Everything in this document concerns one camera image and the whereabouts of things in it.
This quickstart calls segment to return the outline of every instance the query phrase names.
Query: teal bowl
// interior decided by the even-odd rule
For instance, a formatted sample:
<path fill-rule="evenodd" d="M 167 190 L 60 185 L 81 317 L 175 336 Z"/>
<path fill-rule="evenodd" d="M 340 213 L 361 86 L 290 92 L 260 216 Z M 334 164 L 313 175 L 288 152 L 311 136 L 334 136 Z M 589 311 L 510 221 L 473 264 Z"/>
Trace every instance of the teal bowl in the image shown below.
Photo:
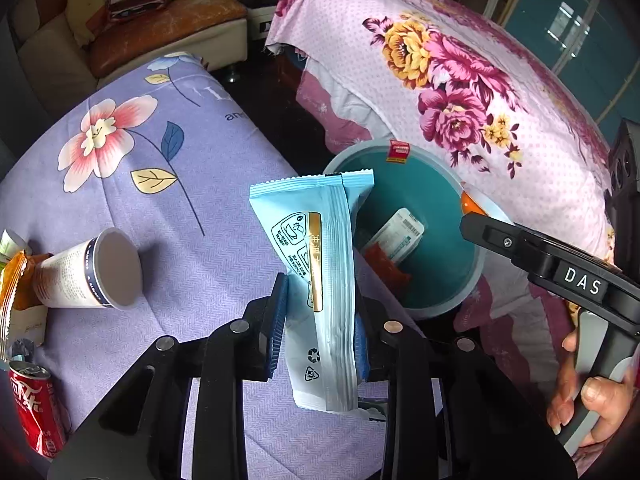
<path fill-rule="evenodd" d="M 376 184 L 356 219 L 358 250 L 401 207 L 422 222 L 420 243 L 399 266 L 412 275 L 402 306 L 414 319 L 436 317 L 471 293 L 486 250 L 460 235 L 463 189 L 458 176 L 417 146 L 411 146 L 404 164 L 387 162 L 388 152 L 388 139 L 360 142 L 339 153 L 324 173 L 373 169 Z"/>

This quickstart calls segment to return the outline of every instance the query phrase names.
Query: recycling symbol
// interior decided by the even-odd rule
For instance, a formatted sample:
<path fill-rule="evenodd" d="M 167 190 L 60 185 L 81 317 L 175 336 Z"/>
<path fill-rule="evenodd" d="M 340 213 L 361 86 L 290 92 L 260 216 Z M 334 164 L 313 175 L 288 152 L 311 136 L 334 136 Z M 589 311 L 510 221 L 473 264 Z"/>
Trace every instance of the recycling symbol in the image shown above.
<path fill-rule="evenodd" d="M 308 355 L 306 356 L 312 363 L 317 363 L 320 360 L 320 354 L 318 353 L 317 348 L 312 348 L 309 350 Z"/>
<path fill-rule="evenodd" d="M 316 372 L 311 366 L 306 367 L 305 371 L 305 381 L 313 381 L 320 377 L 318 372 Z"/>

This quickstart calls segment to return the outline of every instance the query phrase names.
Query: sofa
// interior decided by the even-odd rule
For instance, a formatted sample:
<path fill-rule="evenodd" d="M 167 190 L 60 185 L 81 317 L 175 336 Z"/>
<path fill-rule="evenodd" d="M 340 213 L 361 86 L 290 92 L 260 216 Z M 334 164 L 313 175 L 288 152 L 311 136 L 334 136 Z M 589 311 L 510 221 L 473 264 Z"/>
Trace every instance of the sofa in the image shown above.
<path fill-rule="evenodd" d="M 83 46 L 66 6 L 67 0 L 19 0 L 10 13 L 18 60 L 52 120 L 171 52 L 201 56 L 209 70 L 247 56 L 246 9 L 236 0 L 170 0 L 161 10 L 110 25 Z"/>

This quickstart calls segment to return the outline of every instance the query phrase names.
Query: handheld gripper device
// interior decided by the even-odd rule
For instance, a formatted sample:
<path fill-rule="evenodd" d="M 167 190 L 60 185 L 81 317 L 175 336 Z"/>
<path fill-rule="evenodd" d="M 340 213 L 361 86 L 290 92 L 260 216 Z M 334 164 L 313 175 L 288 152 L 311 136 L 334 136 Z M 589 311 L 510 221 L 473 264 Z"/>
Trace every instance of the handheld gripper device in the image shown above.
<path fill-rule="evenodd" d="M 616 228 L 616 267 L 529 228 L 478 212 L 460 223 L 462 236 L 511 260 L 531 283 L 580 306 L 575 412 L 558 439 L 573 454 L 598 421 L 578 395 L 588 377 L 621 382 L 640 342 L 640 126 L 623 121 L 609 153 L 612 194 L 607 213 Z"/>

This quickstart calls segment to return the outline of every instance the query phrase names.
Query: finger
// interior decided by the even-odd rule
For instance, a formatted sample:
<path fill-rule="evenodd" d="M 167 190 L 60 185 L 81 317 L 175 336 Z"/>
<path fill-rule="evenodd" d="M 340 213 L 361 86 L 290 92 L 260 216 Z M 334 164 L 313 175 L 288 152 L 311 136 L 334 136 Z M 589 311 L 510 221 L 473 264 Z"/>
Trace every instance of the finger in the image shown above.
<path fill-rule="evenodd" d="M 575 349 L 578 346 L 578 330 L 574 330 L 562 341 L 562 348 L 564 348 L 567 352 L 575 352 Z"/>
<path fill-rule="evenodd" d="M 546 409 L 546 423 L 554 430 L 554 434 L 560 434 L 560 419 L 551 406 Z"/>
<path fill-rule="evenodd" d="M 574 356 L 570 355 L 558 370 L 556 395 L 562 399 L 562 402 L 567 402 L 569 399 L 573 400 L 577 393 L 578 374 L 575 372 Z"/>
<path fill-rule="evenodd" d="M 580 394 L 585 408 L 600 415 L 591 430 L 591 436 L 596 442 L 608 439 L 617 431 L 629 411 L 633 397 L 628 384 L 615 383 L 602 377 L 587 379 Z"/>
<path fill-rule="evenodd" d="M 629 388 L 633 397 L 634 386 L 636 386 L 636 370 L 633 366 L 626 369 L 625 377 L 622 379 L 623 384 Z"/>
<path fill-rule="evenodd" d="M 589 433 L 587 433 L 587 435 L 584 437 L 584 439 L 580 443 L 580 446 L 578 447 L 593 446 L 593 444 L 597 444 L 597 442 L 590 431 Z"/>
<path fill-rule="evenodd" d="M 566 426 L 571 420 L 572 416 L 574 416 L 574 400 L 562 400 L 560 396 L 556 395 L 551 400 L 551 406 L 556 415 L 558 416 L 558 420 L 563 426 Z"/>

